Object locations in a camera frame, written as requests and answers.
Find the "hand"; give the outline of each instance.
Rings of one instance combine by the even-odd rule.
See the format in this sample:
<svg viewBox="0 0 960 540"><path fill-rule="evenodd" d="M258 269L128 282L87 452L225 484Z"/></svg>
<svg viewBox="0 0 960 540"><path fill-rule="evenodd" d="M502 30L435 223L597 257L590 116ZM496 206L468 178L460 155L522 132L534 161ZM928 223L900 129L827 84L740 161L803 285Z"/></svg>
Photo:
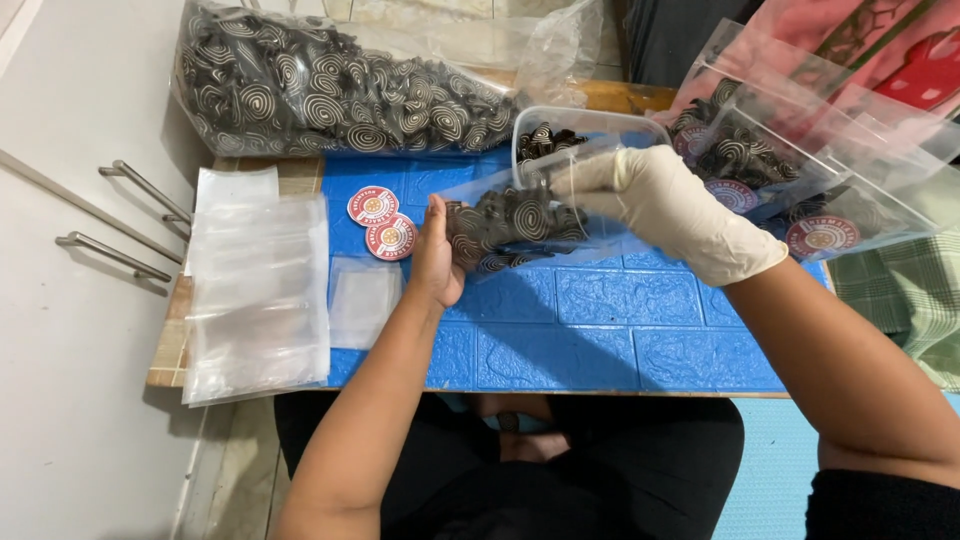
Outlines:
<svg viewBox="0 0 960 540"><path fill-rule="evenodd" d="M426 294L442 307L456 304L464 292L464 270L453 264L453 250L446 240L446 205L436 194L430 195L414 244L413 271L407 290Z"/></svg>
<svg viewBox="0 0 960 540"><path fill-rule="evenodd" d="M714 199L669 146L590 158L557 175L550 189L564 203L622 221L709 286L746 280L788 254L783 242Z"/></svg>

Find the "green plaid cloth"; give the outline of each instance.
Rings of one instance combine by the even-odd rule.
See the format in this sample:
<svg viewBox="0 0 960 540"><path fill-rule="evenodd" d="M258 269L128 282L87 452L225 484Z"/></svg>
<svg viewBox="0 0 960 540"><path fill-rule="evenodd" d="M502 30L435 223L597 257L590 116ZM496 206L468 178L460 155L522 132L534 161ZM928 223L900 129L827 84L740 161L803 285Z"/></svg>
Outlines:
<svg viewBox="0 0 960 540"><path fill-rule="evenodd" d="M960 229L828 263L837 296L960 392Z"/></svg>

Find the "black sleeve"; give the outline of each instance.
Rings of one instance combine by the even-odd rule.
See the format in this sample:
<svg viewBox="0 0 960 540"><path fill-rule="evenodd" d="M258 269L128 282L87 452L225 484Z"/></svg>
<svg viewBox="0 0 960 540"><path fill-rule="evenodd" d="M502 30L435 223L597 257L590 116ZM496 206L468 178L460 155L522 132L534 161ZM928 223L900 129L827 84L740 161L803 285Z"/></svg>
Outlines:
<svg viewBox="0 0 960 540"><path fill-rule="evenodd" d="M817 473L807 540L960 539L960 490L880 473Z"/></svg>

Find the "red and white label sticker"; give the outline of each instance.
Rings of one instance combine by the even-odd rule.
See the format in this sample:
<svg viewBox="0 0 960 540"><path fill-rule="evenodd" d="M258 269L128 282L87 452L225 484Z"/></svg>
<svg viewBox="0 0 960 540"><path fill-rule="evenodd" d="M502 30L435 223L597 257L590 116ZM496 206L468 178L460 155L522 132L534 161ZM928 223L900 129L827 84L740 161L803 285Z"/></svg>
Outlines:
<svg viewBox="0 0 960 540"><path fill-rule="evenodd" d="M393 191L379 185L368 185L347 203L347 213L353 221L364 227L387 223L396 215L400 201Z"/></svg>
<svg viewBox="0 0 960 540"><path fill-rule="evenodd" d="M851 248L860 242L860 231L842 217L818 215L794 223L785 239L790 253L804 258L818 252L829 255Z"/></svg>
<svg viewBox="0 0 960 540"><path fill-rule="evenodd" d="M704 187L733 213L744 213L760 202L752 189L736 180L709 180Z"/></svg>
<svg viewBox="0 0 960 540"><path fill-rule="evenodd" d="M367 248L376 258L400 260L414 251L417 227L409 217L396 214L390 223L367 229Z"/></svg>
<svg viewBox="0 0 960 540"><path fill-rule="evenodd" d="M684 159L686 166L697 164L697 159L703 155L707 142L707 126L686 126L677 136L673 137L673 149Z"/></svg>

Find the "latex glove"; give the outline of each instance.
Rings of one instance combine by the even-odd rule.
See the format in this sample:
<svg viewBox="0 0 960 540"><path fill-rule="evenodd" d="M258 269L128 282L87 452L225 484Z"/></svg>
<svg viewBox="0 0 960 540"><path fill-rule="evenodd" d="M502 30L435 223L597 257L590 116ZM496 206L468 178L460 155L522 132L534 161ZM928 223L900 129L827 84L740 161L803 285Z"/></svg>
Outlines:
<svg viewBox="0 0 960 540"><path fill-rule="evenodd" d="M788 254L786 244L714 199L669 146L575 163L550 189L566 204L622 221L709 286L746 280Z"/></svg>

